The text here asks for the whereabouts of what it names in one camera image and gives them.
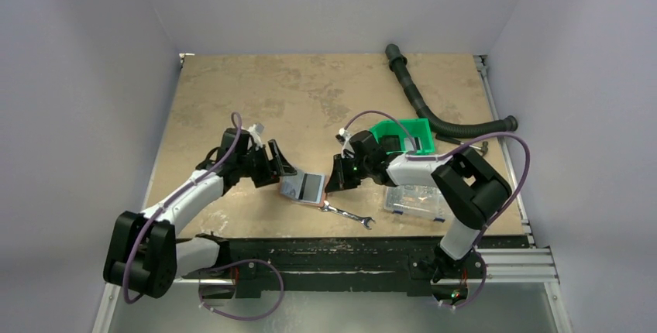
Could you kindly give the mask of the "green plastic bin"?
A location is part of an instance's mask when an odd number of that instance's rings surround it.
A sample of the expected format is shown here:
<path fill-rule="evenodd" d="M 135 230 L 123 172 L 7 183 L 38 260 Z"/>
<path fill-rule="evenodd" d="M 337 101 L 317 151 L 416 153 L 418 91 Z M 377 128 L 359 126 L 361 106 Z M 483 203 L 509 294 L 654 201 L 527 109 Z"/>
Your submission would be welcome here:
<path fill-rule="evenodd" d="M 402 119 L 401 126 L 391 120 L 377 123 L 370 128 L 373 136 L 388 154 L 404 151 L 404 139 L 416 137 L 421 142 L 421 149 L 415 154 L 424 156 L 436 152 L 434 138 L 428 120 L 425 118 Z"/>

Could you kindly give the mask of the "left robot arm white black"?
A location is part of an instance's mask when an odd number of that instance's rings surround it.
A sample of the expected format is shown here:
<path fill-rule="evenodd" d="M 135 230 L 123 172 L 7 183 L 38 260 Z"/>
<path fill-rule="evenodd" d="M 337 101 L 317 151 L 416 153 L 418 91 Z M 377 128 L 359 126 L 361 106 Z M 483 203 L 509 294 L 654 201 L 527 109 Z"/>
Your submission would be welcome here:
<path fill-rule="evenodd" d="M 220 278 L 230 271 L 229 242 L 217 235 L 179 234 L 192 219 L 243 178 L 255 187 L 277 184 L 296 169 L 273 139 L 261 142 L 257 127 L 228 128 L 191 176 L 172 194 L 139 213 L 117 217 L 102 276 L 138 297 L 162 297 L 173 281 L 204 270 Z"/>

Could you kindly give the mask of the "brown leather card holder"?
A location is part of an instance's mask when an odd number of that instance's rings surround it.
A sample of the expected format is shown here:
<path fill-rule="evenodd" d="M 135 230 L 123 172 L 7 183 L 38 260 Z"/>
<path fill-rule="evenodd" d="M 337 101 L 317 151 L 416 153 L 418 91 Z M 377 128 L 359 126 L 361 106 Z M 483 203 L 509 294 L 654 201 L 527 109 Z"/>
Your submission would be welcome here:
<path fill-rule="evenodd" d="M 280 194 L 294 203 L 320 208 L 325 203 L 325 183 L 326 175 L 299 170 L 295 175 L 283 177 Z"/>

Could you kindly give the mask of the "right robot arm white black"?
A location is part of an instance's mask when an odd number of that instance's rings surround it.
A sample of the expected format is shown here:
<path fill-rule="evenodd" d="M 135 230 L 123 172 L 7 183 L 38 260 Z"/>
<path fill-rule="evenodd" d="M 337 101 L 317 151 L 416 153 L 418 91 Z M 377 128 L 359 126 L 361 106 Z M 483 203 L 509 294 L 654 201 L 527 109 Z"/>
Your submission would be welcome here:
<path fill-rule="evenodd" d="M 468 146 L 443 155 L 389 153 L 370 131 L 356 133 L 346 144 L 348 149 L 333 157 L 326 193 L 355 189 L 371 179 L 387 187 L 433 187 L 442 194 L 454 219 L 428 264 L 434 282 L 462 274 L 484 232 L 518 194 Z"/>

